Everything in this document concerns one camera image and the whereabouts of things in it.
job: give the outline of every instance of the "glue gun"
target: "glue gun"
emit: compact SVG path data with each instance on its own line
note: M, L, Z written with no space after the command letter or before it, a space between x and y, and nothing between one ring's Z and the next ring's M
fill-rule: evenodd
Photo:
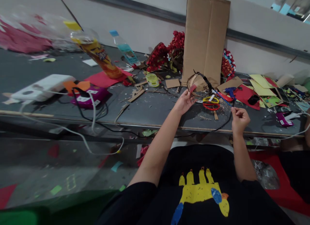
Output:
M235 101L236 98L235 98L235 95L233 94L233 92L236 90L237 88L236 87L229 87L229 88L226 88L224 91L226 93L229 93L229 96L232 98L232 101Z

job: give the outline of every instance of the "water bottle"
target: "water bottle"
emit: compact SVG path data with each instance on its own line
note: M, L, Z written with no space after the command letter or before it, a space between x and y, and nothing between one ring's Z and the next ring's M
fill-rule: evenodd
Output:
M138 60L136 54L132 51L130 46L126 43L126 41L117 33L116 30L110 30L110 34L114 39L115 45L122 52L123 56L129 62L130 65L139 66L141 63Z

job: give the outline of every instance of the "shirt graphic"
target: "shirt graphic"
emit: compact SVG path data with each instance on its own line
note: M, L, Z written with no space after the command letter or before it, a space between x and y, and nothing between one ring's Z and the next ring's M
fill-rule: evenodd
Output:
M204 167L199 171L199 184L194 184L194 174L192 169L186 175L186 184L183 174L180 176L179 186L183 186L182 197L179 205L175 209L173 214L171 225L178 224L182 211L183 205L187 203L203 202L205 200L213 198L216 204L219 205L222 214L228 217L229 213L229 203L227 201L228 194L221 193L219 184L214 182L210 169L206 170L206 176L208 183L204 176Z

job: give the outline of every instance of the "table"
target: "table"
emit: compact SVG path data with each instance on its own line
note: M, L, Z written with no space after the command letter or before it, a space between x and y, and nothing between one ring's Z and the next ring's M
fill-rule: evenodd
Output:
M119 61L118 63L115 63L116 65L126 67L125 63L120 60L121 53L117 48L107 46L106 50L112 60ZM144 54L136 54L140 60L146 59ZM52 63L43 62L42 60L29 61L29 55L1 49L1 92L17 92L50 74L71 75L78 80L83 80L88 76L101 71L99 66L90 67L85 63L82 63L82 60L89 59L84 53L65 54L63 56L56 56L55 58L56 61ZM136 82L139 83L144 80L144 75L140 72L136 76ZM110 87L108 90L112 93L112 96L101 108L101 111L104 111L107 108L108 113L104 112L97 121L103 124L114 125L114 120L122 106L129 103L123 100L131 97L130 94L133 89L135 88L125 87L121 83ZM176 89L169 89L170 92L177 94L175 90ZM72 98L68 96L56 95L48 101L27 105L24 112L36 113L34 117L37 119L52 123L90 124L89 121L86 121L80 116L78 108L69 103L71 99ZM1 94L0 100L6 101L7 98ZM119 126L125 127L159 128L170 110L173 108L176 100L177 98L172 95L146 92L134 102L129 103L129 107L118 118L117 122ZM20 106L20 104L5 105L0 103L0 121L8 125L10 121L23 119L18 114ZM241 105L240 103L235 103L235 106L247 109L251 118L251 122L244 132L246 136L287 137L303 131L304 129L305 117L295 119L295 125L293 127L284 128L276 121L275 113L269 113L267 109L261 108L260 111L257 111L246 105ZM300 111L298 106L294 103L291 103L290 107L293 111ZM92 118L92 110L85 110L83 112L86 117ZM190 111L182 117L179 129L192 132L209 132L215 130L224 124L229 118L229 106L226 103L221 103L221 108L217 111L217 114L219 120L214 120L214 115L211 111L206 110L202 105L195 104ZM210 118L211 120L201 119L199 115ZM228 122L217 132L231 133L231 128L232 124L231 122Z

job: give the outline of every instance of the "white power strip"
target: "white power strip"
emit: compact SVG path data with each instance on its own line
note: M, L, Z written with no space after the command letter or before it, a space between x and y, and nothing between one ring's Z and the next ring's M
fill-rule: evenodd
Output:
M46 91L59 92L65 88L62 84L63 82L75 80L73 76L52 74L12 94L11 98L18 100L46 101L54 95L54 93Z

